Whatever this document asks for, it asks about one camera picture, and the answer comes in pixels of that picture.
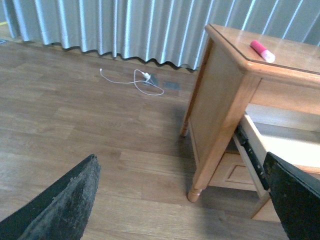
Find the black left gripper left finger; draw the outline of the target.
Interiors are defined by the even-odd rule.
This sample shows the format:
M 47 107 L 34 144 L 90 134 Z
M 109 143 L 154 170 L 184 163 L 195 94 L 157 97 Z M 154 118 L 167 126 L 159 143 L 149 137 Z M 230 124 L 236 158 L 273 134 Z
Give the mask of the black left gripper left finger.
M 2 240 L 79 240 L 96 198 L 101 166 L 91 154 L 0 222 Z

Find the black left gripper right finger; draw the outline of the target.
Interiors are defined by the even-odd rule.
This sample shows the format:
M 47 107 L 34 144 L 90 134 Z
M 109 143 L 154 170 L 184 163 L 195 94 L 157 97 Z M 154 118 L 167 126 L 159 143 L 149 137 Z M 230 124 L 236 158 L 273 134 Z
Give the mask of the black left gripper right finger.
M 320 238 L 320 181 L 281 159 L 266 154 L 263 169 L 269 195 L 290 240 Z

